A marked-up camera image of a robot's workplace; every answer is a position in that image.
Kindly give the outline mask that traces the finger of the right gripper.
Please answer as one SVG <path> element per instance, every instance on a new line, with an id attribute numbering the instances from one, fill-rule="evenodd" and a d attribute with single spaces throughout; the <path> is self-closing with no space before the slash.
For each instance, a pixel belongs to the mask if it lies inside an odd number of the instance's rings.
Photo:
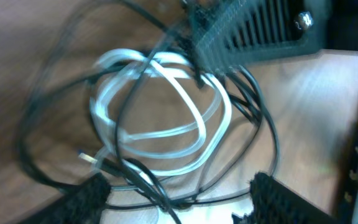
<path id="1" fill-rule="evenodd" d="M 197 66 L 225 72 L 247 63 L 315 54 L 326 43 L 327 0 L 188 3 Z"/>

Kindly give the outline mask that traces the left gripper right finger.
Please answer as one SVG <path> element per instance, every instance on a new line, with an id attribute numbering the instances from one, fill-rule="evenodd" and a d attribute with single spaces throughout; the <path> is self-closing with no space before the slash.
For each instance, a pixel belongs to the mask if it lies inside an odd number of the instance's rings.
<path id="1" fill-rule="evenodd" d="M 234 224 L 335 224 L 337 220 L 271 176 L 259 172 L 250 182 L 253 211 L 233 214 Z"/>

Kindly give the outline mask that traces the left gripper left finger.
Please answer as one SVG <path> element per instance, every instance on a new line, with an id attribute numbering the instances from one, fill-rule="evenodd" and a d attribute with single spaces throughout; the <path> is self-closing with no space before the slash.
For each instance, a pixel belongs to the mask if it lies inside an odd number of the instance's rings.
<path id="1" fill-rule="evenodd" d="M 95 174 L 19 224 L 98 224 L 110 193 L 109 182 Z"/>

